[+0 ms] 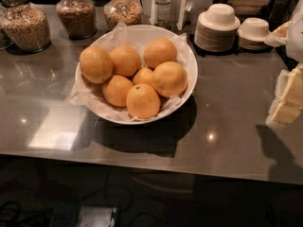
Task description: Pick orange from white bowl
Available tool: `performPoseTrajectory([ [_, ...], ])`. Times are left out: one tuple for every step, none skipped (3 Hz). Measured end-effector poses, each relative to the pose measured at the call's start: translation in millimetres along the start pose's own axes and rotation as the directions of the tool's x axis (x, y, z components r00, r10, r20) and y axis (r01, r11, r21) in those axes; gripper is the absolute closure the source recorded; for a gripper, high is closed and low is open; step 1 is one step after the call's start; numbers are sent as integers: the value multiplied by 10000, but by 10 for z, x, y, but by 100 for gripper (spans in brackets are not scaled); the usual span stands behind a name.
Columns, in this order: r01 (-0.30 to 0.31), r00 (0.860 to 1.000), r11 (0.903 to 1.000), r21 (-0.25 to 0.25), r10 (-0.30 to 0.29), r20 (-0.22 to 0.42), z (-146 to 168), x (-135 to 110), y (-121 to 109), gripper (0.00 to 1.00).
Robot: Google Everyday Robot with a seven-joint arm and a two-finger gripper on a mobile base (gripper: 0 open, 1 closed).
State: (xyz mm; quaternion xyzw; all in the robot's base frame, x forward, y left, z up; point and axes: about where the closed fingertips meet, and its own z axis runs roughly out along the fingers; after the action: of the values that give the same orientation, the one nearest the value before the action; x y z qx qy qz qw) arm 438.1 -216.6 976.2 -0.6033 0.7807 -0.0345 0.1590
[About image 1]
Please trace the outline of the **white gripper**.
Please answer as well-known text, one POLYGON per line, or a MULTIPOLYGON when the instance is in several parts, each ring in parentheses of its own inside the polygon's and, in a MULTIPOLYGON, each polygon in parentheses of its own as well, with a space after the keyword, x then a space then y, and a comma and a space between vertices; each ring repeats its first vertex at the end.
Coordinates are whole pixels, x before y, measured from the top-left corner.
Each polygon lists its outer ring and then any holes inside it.
MULTIPOLYGON (((292 19, 266 36, 264 43, 285 46, 286 56, 303 63, 303 8, 292 19)), ((296 67, 287 76, 287 83, 278 97, 273 119, 284 125, 293 123, 303 112, 303 68, 296 67)))

